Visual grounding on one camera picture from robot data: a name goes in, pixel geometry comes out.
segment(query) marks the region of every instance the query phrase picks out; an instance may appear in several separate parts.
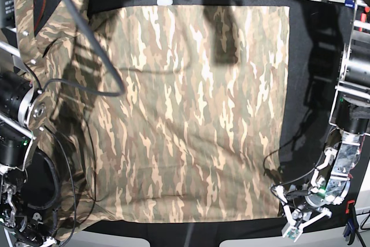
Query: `camouflage cloth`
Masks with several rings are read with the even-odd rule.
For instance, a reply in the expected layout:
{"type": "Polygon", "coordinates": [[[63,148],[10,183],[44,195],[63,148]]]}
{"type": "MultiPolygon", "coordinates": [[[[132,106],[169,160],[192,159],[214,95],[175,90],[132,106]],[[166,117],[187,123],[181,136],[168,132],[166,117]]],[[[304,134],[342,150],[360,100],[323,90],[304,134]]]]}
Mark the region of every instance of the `camouflage cloth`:
{"type": "MultiPolygon", "coordinates": [[[[75,2],[86,16],[88,0],[75,2]]],[[[49,87],[55,101],[50,124],[73,165],[77,230],[102,219],[277,217],[279,202],[269,191],[273,180],[264,166],[275,172],[279,166],[278,154],[269,154],[279,148],[283,121],[288,12],[137,6],[90,18],[126,91],[107,98],[58,83],[49,87]]],[[[36,39],[41,53],[49,48],[48,78],[116,90],[63,4],[36,39]]],[[[40,147],[58,151],[47,135],[40,147]]],[[[65,238],[73,223],[68,182],[60,219],[58,236],[65,238]]]]}

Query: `black cable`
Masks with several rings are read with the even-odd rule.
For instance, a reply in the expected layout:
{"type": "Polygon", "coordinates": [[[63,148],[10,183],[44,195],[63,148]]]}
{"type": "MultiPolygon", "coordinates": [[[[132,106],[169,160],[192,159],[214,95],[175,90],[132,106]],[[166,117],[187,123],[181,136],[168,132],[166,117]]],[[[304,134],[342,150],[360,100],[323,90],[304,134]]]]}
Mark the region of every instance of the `black cable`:
{"type": "Polygon", "coordinates": [[[356,230],[356,234],[357,234],[358,239],[361,242],[362,247],[366,247],[365,241],[363,240],[363,238],[362,238],[362,236],[361,236],[361,234],[358,230],[356,230]]]}
{"type": "MultiPolygon", "coordinates": [[[[282,199],[280,199],[280,198],[279,198],[279,196],[278,196],[277,194],[275,194],[273,191],[275,191],[275,192],[276,192],[276,188],[277,188],[278,186],[289,185],[290,183],[296,182],[296,181],[298,181],[298,180],[300,180],[300,179],[303,179],[304,177],[308,176],[309,174],[311,174],[311,173],[312,173],[312,172],[317,168],[317,166],[319,165],[319,163],[320,163],[320,161],[321,161],[321,158],[323,157],[323,153],[324,153],[324,152],[321,152],[321,155],[320,155],[320,157],[319,157],[319,159],[318,159],[317,163],[315,164],[315,166],[314,166],[310,171],[308,171],[307,173],[305,173],[305,174],[303,174],[303,175],[301,175],[301,176],[299,176],[299,177],[297,177],[297,178],[295,178],[295,179],[288,180],[287,182],[283,182],[283,183],[280,183],[280,184],[278,184],[278,185],[273,185],[273,186],[271,186],[271,187],[270,187],[270,191],[271,191],[271,193],[272,193],[276,198],[278,198],[282,203],[286,203],[285,201],[283,201],[282,199]]],[[[290,207],[290,208],[294,208],[294,209],[298,209],[297,207],[295,207],[295,206],[291,206],[291,205],[289,205],[289,207],[290,207]]]]}
{"type": "Polygon", "coordinates": [[[42,86],[41,86],[41,83],[40,83],[40,80],[37,78],[35,72],[33,70],[30,69],[30,67],[26,64],[26,63],[23,63],[24,66],[26,67],[28,73],[30,75],[32,75],[32,77],[35,79],[36,83],[37,83],[37,86],[38,86],[38,89],[42,89],[42,86]]]}
{"type": "MultiPolygon", "coordinates": [[[[80,28],[82,33],[85,34],[85,36],[87,37],[88,41],[90,42],[92,48],[94,49],[95,53],[101,58],[102,62],[104,63],[104,66],[107,68],[108,72],[110,72],[112,74],[113,79],[118,84],[119,91],[118,92],[103,92],[103,91],[93,90],[93,89],[83,87],[78,83],[68,82],[68,80],[64,80],[64,83],[68,84],[70,86],[79,88],[83,91],[88,91],[91,94],[104,95],[106,97],[118,97],[119,95],[122,95],[124,93],[125,89],[124,89],[123,81],[122,81],[119,73],[117,72],[117,70],[113,66],[112,62],[110,62],[110,60],[109,60],[108,56],[106,55],[105,51],[103,50],[103,48],[101,47],[101,45],[99,44],[97,39],[95,38],[93,32],[90,30],[86,21],[80,15],[79,11],[77,10],[76,6],[73,4],[72,0],[63,0],[63,1],[65,3],[65,6],[68,9],[68,12],[72,15],[73,19],[75,20],[76,25],[80,28]]],[[[49,85],[51,82],[61,82],[60,80],[61,79],[51,79],[51,80],[49,80],[48,82],[46,82],[43,90],[46,90],[47,85],[49,85]]]]}
{"type": "Polygon", "coordinates": [[[364,219],[364,221],[362,221],[361,225],[360,225],[360,229],[362,229],[363,231],[369,231],[370,228],[364,228],[366,222],[369,220],[369,217],[370,217],[370,213],[368,214],[368,216],[366,216],[366,218],[364,219]]]}
{"type": "Polygon", "coordinates": [[[28,236],[21,233],[17,228],[14,229],[14,233],[16,234],[16,238],[23,241],[25,244],[31,246],[31,247],[40,247],[43,245],[43,239],[38,234],[32,234],[34,236],[33,239],[30,239],[28,236]]]}
{"type": "Polygon", "coordinates": [[[57,141],[57,143],[59,145],[59,148],[61,149],[61,151],[63,153],[64,159],[65,159],[65,162],[67,164],[68,171],[69,171],[69,177],[71,179],[71,185],[72,185],[73,207],[74,207],[74,210],[75,210],[74,211],[73,228],[72,228],[71,234],[69,235],[69,237],[67,238],[67,240],[64,241],[62,245],[60,245],[60,247],[63,247],[63,246],[65,246],[71,240],[71,238],[73,236],[73,233],[75,232],[75,228],[76,228],[76,222],[77,222],[77,205],[76,205],[75,184],[73,182],[73,175],[72,175],[71,166],[69,165],[68,158],[67,158],[67,155],[65,153],[65,150],[64,150],[64,148],[62,146],[62,143],[59,141],[59,139],[55,135],[55,133],[53,133],[48,127],[45,126],[45,129],[50,133],[51,136],[53,136],[53,138],[55,139],[55,141],[57,141]]]}
{"type": "Polygon", "coordinates": [[[55,204],[55,202],[59,199],[59,196],[60,196],[59,177],[58,177],[57,169],[54,163],[52,162],[52,160],[50,159],[50,157],[47,156],[47,154],[44,153],[39,148],[35,150],[35,153],[41,156],[41,158],[44,159],[44,161],[50,168],[51,176],[54,182],[54,193],[53,193],[52,198],[48,202],[46,202],[44,205],[32,205],[28,203],[28,207],[32,209],[36,209],[37,211],[44,211],[45,209],[51,208],[55,204]]]}

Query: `black table surface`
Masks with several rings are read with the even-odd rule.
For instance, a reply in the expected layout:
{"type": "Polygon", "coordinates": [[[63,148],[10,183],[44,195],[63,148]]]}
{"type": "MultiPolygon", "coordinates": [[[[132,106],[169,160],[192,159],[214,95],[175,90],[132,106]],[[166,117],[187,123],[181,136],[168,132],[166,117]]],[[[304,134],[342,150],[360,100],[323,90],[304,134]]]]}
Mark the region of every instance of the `black table surface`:
{"type": "MultiPolygon", "coordinates": [[[[48,0],[45,23],[58,4],[48,0]]],[[[90,0],[88,14],[127,6],[156,5],[157,0],[90,0]]],[[[338,3],[308,0],[173,0],[173,5],[289,6],[290,38],[288,88],[279,158],[283,179],[296,178],[312,168],[330,130],[328,118],[334,98],[341,51],[348,43],[353,10],[338,3]]],[[[330,206],[331,219],[321,219],[306,232],[345,225],[346,203],[356,199],[370,158],[365,140],[360,162],[351,171],[350,191],[342,205],[330,206]]],[[[237,222],[196,223],[190,246],[219,246],[228,239],[281,235],[285,218],[237,222]]],[[[142,224],[100,221],[86,231],[148,240],[151,246],[183,246],[188,223],[142,224]]]]}

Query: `wire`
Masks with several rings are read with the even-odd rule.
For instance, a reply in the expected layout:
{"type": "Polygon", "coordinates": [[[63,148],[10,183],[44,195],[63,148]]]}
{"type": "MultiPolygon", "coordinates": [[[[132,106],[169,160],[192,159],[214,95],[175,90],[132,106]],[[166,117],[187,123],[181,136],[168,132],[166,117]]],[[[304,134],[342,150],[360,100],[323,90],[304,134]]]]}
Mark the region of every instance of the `wire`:
{"type": "Polygon", "coordinates": [[[370,228],[364,228],[366,222],[369,220],[370,218],[370,213],[368,214],[368,216],[366,216],[366,218],[364,219],[364,221],[362,221],[361,225],[360,225],[360,229],[364,230],[364,231],[369,231],[370,228]]]}
{"type": "Polygon", "coordinates": [[[40,80],[38,79],[38,77],[36,76],[35,72],[33,70],[31,70],[31,68],[26,64],[26,63],[23,63],[24,66],[26,67],[27,71],[29,72],[29,74],[32,75],[32,77],[35,79],[36,83],[37,83],[37,86],[38,86],[38,89],[42,89],[41,87],[41,83],[40,83],[40,80]]]}
{"type": "Polygon", "coordinates": [[[72,238],[73,236],[73,233],[75,232],[75,228],[76,228],[76,222],[77,222],[77,205],[76,205],[76,193],[75,193],[75,184],[73,182],[73,175],[72,175],[72,170],[71,170],[71,166],[69,165],[69,162],[68,162],[68,158],[67,158],[67,155],[65,153],[65,150],[62,146],[62,143],[59,141],[58,137],[56,136],[55,133],[53,133],[47,126],[45,126],[45,129],[50,133],[50,135],[52,137],[54,137],[55,141],[57,141],[60,149],[62,150],[62,153],[63,153],[63,156],[64,156],[64,159],[65,159],[65,162],[67,164],[67,168],[68,168],[68,171],[69,171],[69,177],[71,179],[71,185],[72,185],[72,194],[73,194],[73,207],[74,207],[74,220],[73,220],[73,228],[72,228],[72,231],[71,231],[71,234],[69,235],[69,237],[67,238],[66,241],[63,242],[62,245],[60,245],[60,247],[63,247],[65,246],[72,238]]]}
{"type": "Polygon", "coordinates": [[[34,32],[36,31],[37,27],[39,26],[40,24],[40,21],[44,15],[44,12],[45,12],[45,7],[46,7],[46,0],[42,0],[42,7],[41,7],[41,12],[36,20],[36,23],[35,23],[35,26],[34,26],[34,32]]]}
{"type": "Polygon", "coordinates": [[[118,97],[119,95],[122,95],[125,92],[125,88],[124,88],[123,81],[122,81],[118,71],[115,69],[112,62],[109,60],[108,56],[106,55],[103,48],[101,47],[101,45],[99,44],[99,42],[95,38],[93,32],[90,30],[86,21],[80,15],[79,11],[77,10],[76,6],[73,4],[72,0],[63,0],[63,1],[65,3],[65,6],[67,7],[68,11],[72,15],[73,19],[75,20],[76,25],[81,29],[82,33],[85,34],[85,36],[87,37],[88,41],[90,42],[92,48],[94,49],[95,53],[101,58],[102,62],[104,63],[104,66],[112,74],[113,79],[118,84],[119,91],[117,91],[117,92],[104,92],[104,91],[93,90],[93,89],[83,87],[78,83],[70,82],[70,81],[64,80],[64,79],[50,79],[50,80],[48,80],[46,82],[43,90],[46,90],[47,85],[49,85],[52,82],[63,82],[65,84],[68,84],[70,86],[79,88],[83,91],[90,92],[91,94],[95,94],[95,95],[104,95],[106,97],[118,97]]]}
{"type": "Polygon", "coordinates": [[[50,157],[47,156],[46,153],[44,153],[39,148],[36,148],[35,154],[38,154],[42,159],[44,159],[44,161],[50,168],[51,177],[53,178],[54,183],[54,193],[51,199],[43,205],[32,205],[31,203],[28,203],[27,205],[29,208],[35,209],[37,211],[44,211],[45,209],[51,208],[60,196],[59,177],[54,163],[52,162],[50,157]]]}
{"type": "MultiPolygon", "coordinates": [[[[275,194],[273,191],[275,191],[275,192],[276,192],[276,188],[277,188],[278,186],[289,185],[290,183],[296,182],[296,181],[298,181],[298,180],[300,180],[300,179],[303,179],[304,177],[308,176],[309,174],[311,174],[311,173],[312,173],[312,172],[317,168],[317,166],[319,165],[319,163],[320,163],[320,161],[321,161],[321,158],[323,157],[323,153],[324,153],[324,152],[322,152],[322,153],[321,153],[321,155],[320,155],[320,157],[319,157],[319,159],[318,159],[317,163],[315,164],[315,166],[314,166],[310,171],[308,171],[307,173],[305,173],[305,174],[303,174],[303,175],[301,175],[301,176],[299,176],[299,177],[297,177],[297,178],[295,178],[295,179],[288,180],[287,182],[283,182],[283,183],[280,183],[280,184],[278,184],[278,185],[273,185],[273,186],[271,186],[271,187],[270,187],[270,191],[271,191],[271,193],[272,193],[276,198],[278,198],[282,203],[286,204],[286,202],[285,202],[285,201],[283,201],[283,200],[282,200],[282,199],[281,199],[277,194],[275,194]]],[[[295,206],[292,206],[292,205],[289,205],[289,207],[290,207],[290,208],[294,208],[294,209],[299,209],[299,208],[297,208],[297,207],[295,207],[295,206]]]]}

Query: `metal rod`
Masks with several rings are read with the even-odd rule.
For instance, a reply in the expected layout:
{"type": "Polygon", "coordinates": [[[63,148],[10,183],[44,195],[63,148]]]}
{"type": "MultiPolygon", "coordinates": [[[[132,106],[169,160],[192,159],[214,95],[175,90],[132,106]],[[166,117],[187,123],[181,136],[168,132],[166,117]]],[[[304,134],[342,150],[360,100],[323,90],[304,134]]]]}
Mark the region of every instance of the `metal rod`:
{"type": "Polygon", "coordinates": [[[353,25],[355,27],[358,27],[358,28],[363,28],[363,29],[366,29],[366,30],[370,30],[370,23],[363,23],[360,20],[355,20],[353,25]]]}
{"type": "Polygon", "coordinates": [[[34,137],[32,132],[24,127],[19,126],[15,121],[9,119],[3,113],[0,113],[0,120],[4,121],[6,124],[10,125],[12,128],[24,134],[28,138],[32,139],[34,137]]]}
{"type": "Polygon", "coordinates": [[[368,7],[368,5],[363,0],[357,0],[357,5],[361,7],[368,7]]]}
{"type": "Polygon", "coordinates": [[[1,42],[0,41],[0,49],[4,49],[5,51],[9,52],[10,54],[18,57],[18,58],[21,58],[21,54],[19,52],[19,50],[17,48],[15,48],[14,46],[11,46],[7,43],[4,43],[4,42],[1,42]]]}
{"type": "Polygon", "coordinates": [[[320,213],[319,215],[316,215],[314,218],[308,220],[304,224],[300,224],[299,225],[299,229],[302,229],[303,230],[305,227],[311,225],[313,222],[316,222],[316,221],[320,220],[324,216],[330,216],[331,214],[332,213],[329,211],[329,209],[327,209],[327,210],[323,211],[322,213],[320,213]]]}
{"type": "Polygon", "coordinates": [[[12,243],[12,240],[10,239],[9,232],[5,228],[4,228],[4,233],[5,233],[6,240],[8,241],[9,247],[13,247],[13,243],[12,243]]]}
{"type": "Polygon", "coordinates": [[[336,89],[340,92],[355,95],[356,97],[364,98],[370,100],[370,95],[367,93],[359,92],[353,89],[349,89],[343,86],[337,86],[336,89]]]}

